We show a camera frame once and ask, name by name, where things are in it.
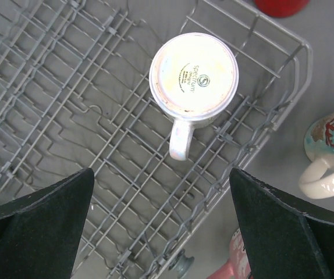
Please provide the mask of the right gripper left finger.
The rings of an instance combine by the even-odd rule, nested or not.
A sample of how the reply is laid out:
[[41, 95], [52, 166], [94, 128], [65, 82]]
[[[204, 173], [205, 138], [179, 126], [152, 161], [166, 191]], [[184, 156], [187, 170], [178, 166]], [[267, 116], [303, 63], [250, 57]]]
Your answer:
[[0, 205], [0, 278], [70, 278], [93, 189], [85, 168]]

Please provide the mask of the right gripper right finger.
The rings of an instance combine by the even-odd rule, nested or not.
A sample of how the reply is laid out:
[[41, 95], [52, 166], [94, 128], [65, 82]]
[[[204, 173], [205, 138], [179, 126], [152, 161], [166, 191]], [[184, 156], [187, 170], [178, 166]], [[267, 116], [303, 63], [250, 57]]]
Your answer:
[[230, 191], [253, 278], [334, 278], [334, 212], [234, 168]]

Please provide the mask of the white floral mug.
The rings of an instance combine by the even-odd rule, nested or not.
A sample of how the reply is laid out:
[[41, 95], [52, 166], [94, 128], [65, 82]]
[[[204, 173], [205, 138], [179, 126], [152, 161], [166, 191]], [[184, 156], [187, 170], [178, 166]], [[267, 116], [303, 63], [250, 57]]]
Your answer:
[[178, 35], [161, 46], [149, 70], [159, 108], [172, 120], [169, 154], [187, 160], [194, 130], [214, 122], [231, 103], [239, 67], [230, 48], [204, 33]]

